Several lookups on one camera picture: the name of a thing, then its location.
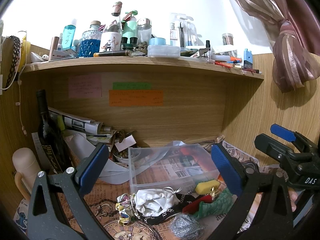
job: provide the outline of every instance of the blue liquid bottle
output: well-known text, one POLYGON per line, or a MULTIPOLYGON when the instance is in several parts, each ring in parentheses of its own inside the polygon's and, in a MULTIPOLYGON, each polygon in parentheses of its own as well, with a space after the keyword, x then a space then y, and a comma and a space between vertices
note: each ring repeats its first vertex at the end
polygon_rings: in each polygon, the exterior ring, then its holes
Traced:
POLYGON ((101 22, 92 21, 90 30, 82 34, 82 42, 79 49, 79 57, 93 57, 99 52, 102 31, 98 31, 101 22))
POLYGON ((75 36, 77 20, 73 19, 71 24, 64 27, 62 34, 62 49, 70 49, 75 36))

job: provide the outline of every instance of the wooden shelf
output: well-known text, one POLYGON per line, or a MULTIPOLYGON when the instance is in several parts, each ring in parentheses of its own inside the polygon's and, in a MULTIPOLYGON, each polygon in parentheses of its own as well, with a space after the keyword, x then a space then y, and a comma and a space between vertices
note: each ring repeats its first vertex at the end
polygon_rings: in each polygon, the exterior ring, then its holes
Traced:
POLYGON ((199 62, 198 60, 150 57, 92 57, 28 64, 24 71, 36 73, 159 72, 264 79, 263 74, 199 62))

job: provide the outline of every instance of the green sticky note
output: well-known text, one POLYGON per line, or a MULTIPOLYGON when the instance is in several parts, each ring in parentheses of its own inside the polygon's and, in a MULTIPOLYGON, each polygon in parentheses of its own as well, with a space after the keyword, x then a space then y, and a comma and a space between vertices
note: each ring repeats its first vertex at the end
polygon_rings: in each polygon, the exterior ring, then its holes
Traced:
POLYGON ((113 90, 150 90, 151 83, 147 82, 113 82, 113 90))

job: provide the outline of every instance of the beige thermos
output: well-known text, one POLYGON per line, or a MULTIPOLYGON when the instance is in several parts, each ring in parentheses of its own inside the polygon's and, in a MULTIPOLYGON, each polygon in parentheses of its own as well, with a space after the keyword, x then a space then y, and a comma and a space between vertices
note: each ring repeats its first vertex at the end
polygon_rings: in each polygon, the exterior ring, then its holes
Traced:
POLYGON ((23 197, 30 201, 33 184, 38 172, 41 171, 36 157, 29 148, 20 148, 14 152, 12 162, 17 170, 14 177, 16 186, 23 197))

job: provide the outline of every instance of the cup handle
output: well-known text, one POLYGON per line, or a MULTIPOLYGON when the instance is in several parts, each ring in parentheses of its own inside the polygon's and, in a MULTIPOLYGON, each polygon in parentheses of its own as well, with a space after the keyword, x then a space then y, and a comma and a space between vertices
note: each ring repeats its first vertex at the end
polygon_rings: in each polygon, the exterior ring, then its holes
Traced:
POLYGON ((29 192, 27 192, 27 190, 22 185, 22 174, 18 171, 17 171, 16 175, 14 176, 14 182, 16 183, 16 186, 17 186, 18 190, 21 192, 21 194, 23 195, 23 197, 26 200, 30 201, 29 192))

